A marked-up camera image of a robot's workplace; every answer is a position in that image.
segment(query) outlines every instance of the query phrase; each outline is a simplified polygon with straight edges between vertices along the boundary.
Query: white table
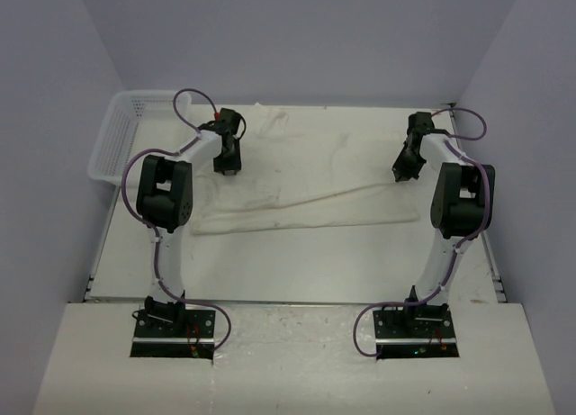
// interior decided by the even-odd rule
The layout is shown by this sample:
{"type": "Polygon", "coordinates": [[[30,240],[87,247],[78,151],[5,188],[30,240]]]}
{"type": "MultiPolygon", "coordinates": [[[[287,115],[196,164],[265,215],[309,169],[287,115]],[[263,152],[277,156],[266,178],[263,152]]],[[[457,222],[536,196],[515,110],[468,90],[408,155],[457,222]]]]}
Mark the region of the white table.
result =
{"type": "Polygon", "coordinates": [[[460,358],[378,363],[352,345],[357,306],[227,306],[233,334],[214,365],[129,358],[136,308],[69,304],[36,415],[554,414],[518,304],[453,302],[460,358]]]}
{"type": "MultiPolygon", "coordinates": [[[[243,113],[248,128],[253,106],[229,106],[243,113]]],[[[406,134],[416,109],[283,107],[291,129],[361,130],[376,123],[406,134]]],[[[209,106],[193,109],[193,122],[210,119],[209,106]]],[[[447,114],[438,128],[452,130],[447,114]]],[[[383,167],[382,171],[391,170],[383,167]]],[[[420,219],[409,223],[301,230],[267,230],[192,237],[184,233],[183,280],[195,299],[240,302],[378,302],[404,299],[418,280],[432,245],[429,207],[437,174],[424,167],[411,181],[420,219]]],[[[138,300],[149,290],[148,233],[122,201],[113,210],[90,297],[138,300]]],[[[491,269],[477,239],[455,276],[451,300],[495,303],[491,269]]]]}

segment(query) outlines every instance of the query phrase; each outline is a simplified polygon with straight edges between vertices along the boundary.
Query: metal base plate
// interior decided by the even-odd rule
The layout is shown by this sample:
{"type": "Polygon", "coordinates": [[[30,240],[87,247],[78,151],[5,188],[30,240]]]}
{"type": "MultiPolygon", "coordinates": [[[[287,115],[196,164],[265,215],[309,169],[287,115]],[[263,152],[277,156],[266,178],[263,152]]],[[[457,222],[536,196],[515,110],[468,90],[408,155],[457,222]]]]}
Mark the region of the metal base plate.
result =
{"type": "Polygon", "coordinates": [[[452,316],[443,320],[416,319],[409,324],[398,309],[374,311],[378,359],[458,357],[452,316]]]}
{"type": "Polygon", "coordinates": [[[186,310],[183,329],[151,319],[138,311],[130,357],[136,358],[214,358],[214,321],[211,310],[186,310]]]}

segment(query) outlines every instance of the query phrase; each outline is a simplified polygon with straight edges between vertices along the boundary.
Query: white laundry basket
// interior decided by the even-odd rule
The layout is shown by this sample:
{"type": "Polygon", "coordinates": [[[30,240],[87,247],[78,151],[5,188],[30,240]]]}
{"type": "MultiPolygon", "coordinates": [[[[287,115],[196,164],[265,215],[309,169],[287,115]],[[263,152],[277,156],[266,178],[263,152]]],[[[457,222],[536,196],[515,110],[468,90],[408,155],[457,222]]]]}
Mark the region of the white laundry basket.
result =
{"type": "MultiPolygon", "coordinates": [[[[172,107],[175,94],[176,91],[123,91],[115,95],[98,133],[88,163],[88,176],[120,185],[139,123],[149,115],[176,119],[172,107]]],[[[178,112],[185,118],[191,102],[189,94],[179,95],[176,101],[178,112]]]]}

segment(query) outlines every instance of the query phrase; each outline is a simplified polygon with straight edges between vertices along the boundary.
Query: white towel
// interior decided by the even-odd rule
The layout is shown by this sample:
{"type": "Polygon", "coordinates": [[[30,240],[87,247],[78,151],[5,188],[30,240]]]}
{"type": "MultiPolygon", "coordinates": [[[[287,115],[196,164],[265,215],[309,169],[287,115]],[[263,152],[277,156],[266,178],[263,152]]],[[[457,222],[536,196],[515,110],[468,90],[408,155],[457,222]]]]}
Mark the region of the white towel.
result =
{"type": "Polygon", "coordinates": [[[414,221],[419,215],[391,167],[399,133],[374,125],[348,133],[296,131],[282,111],[260,109],[241,141],[242,171],[222,176],[212,165],[194,179],[191,231],[346,226],[414,221]]]}

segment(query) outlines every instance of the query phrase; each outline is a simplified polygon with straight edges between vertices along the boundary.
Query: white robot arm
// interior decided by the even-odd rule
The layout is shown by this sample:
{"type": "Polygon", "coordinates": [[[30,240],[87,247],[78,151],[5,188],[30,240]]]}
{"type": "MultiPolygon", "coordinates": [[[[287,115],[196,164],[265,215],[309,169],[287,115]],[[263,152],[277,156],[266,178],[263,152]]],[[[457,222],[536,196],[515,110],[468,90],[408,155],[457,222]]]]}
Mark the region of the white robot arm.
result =
{"type": "Polygon", "coordinates": [[[418,112],[409,117],[408,137],[392,167],[396,182],[418,179],[426,163],[439,173],[430,207],[435,228],[432,249],[406,301],[379,303],[382,309],[373,313],[377,351],[372,355],[360,351],[363,355],[458,355],[449,289],[464,252],[490,225],[495,171],[466,157],[447,131],[435,128],[431,113],[418,112]]]}
{"type": "Polygon", "coordinates": [[[200,126],[200,134],[180,152],[163,152],[168,157],[148,155],[142,162],[136,209],[149,226],[152,283],[144,308],[137,312],[133,356],[213,356],[215,314],[185,308],[181,247],[194,206],[195,171],[210,160],[214,171],[223,175],[236,175],[242,168],[241,136],[237,134],[243,118],[230,109],[221,109],[217,115],[216,121],[200,126]],[[196,338],[196,344],[190,343],[190,337],[196,338]]]}

